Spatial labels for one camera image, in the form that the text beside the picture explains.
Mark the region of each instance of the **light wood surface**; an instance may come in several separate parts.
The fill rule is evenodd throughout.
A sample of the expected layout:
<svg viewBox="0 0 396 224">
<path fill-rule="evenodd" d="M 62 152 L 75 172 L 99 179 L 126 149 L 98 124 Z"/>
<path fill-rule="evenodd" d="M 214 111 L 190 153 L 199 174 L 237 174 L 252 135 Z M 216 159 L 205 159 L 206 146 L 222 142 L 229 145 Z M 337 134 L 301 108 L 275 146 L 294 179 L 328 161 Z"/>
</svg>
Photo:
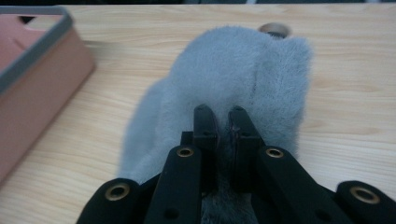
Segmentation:
<svg viewBox="0 0 396 224">
<path fill-rule="evenodd" d="M 319 184 L 358 179 L 396 199 L 396 5 L 67 7 L 97 69 L 0 188 L 0 223 L 74 223 L 115 177 L 145 90 L 222 25 L 279 21 L 315 51 L 300 162 Z"/>
</svg>

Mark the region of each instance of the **pink container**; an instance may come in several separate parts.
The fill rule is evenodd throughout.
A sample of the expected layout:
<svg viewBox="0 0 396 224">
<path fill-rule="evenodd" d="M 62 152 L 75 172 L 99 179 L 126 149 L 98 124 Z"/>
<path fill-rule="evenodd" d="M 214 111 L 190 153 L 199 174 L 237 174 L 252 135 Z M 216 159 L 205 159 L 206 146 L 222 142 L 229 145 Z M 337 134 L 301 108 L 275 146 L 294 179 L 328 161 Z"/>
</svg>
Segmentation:
<svg viewBox="0 0 396 224">
<path fill-rule="evenodd" d="M 56 19 L 47 31 L 24 18 Z M 62 7 L 0 7 L 0 182 L 94 69 Z"/>
</svg>

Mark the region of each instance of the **brass screw hole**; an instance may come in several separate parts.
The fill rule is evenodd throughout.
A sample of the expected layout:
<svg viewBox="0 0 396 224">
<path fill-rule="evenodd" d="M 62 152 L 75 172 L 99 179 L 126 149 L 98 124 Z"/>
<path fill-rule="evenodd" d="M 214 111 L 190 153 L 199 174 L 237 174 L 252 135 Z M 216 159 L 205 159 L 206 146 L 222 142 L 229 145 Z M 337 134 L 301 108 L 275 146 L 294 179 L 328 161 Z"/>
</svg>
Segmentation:
<svg viewBox="0 0 396 224">
<path fill-rule="evenodd" d="M 352 187 L 350 189 L 350 193 L 359 201 L 369 204 L 376 204 L 380 202 L 379 197 L 370 191 L 369 189 L 365 189 L 363 187 Z"/>
<path fill-rule="evenodd" d="M 282 158 L 284 156 L 283 152 L 276 148 L 268 148 L 265 153 L 272 158 Z"/>
<path fill-rule="evenodd" d="M 118 183 L 108 188 L 105 196 L 109 201 L 118 201 L 127 196 L 129 191 L 129 185 L 125 183 Z"/>
<path fill-rule="evenodd" d="M 190 157 L 192 154 L 194 154 L 194 151 L 187 147 L 181 148 L 177 151 L 177 155 L 179 157 Z"/>
</svg>

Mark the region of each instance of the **fuzzy grey cloth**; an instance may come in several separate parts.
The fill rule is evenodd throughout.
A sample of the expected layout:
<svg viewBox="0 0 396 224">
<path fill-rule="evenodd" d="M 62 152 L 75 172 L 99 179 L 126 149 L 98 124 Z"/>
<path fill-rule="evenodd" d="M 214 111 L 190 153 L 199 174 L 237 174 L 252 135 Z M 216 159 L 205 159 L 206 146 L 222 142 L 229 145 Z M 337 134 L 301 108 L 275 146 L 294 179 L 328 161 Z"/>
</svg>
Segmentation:
<svg viewBox="0 0 396 224">
<path fill-rule="evenodd" d="M 126 131 L 119 176 L 143 183 L 158 174 L 181 133 L 192 131 L 193 109 L 206 104 L 218 118 L 224 148 L 219 192 L 203 199 L 202 223 L 257 223 L 248 195 L 234 193 L 228 183 L 228 112 L 244 107 L 267 145 L 296 156 L 310 59 L 302 38 L 275 39 L 241 27 L 200 35 L 143 98 Z"/>
</svg>

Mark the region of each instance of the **grey container rim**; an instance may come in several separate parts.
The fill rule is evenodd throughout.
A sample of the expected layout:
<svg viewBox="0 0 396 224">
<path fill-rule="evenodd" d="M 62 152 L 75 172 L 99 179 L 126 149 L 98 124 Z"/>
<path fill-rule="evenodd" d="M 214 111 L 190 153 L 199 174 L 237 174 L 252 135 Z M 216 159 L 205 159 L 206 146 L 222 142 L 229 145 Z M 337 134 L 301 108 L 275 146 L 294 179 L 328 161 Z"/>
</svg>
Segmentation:
<svg viewBox="0 0 396 224">
<path fill-rule="evenodd" d="M 15 81 L 52 48 L 56 42 L 72 27 L 73 20 L 64 7 L 0 7 L 0 14 L 18 15 L 60 15 L 59 21 L 44 33 L 28 50 L 0 72 L 0 94 L 6 91 Z"/>
</svg>

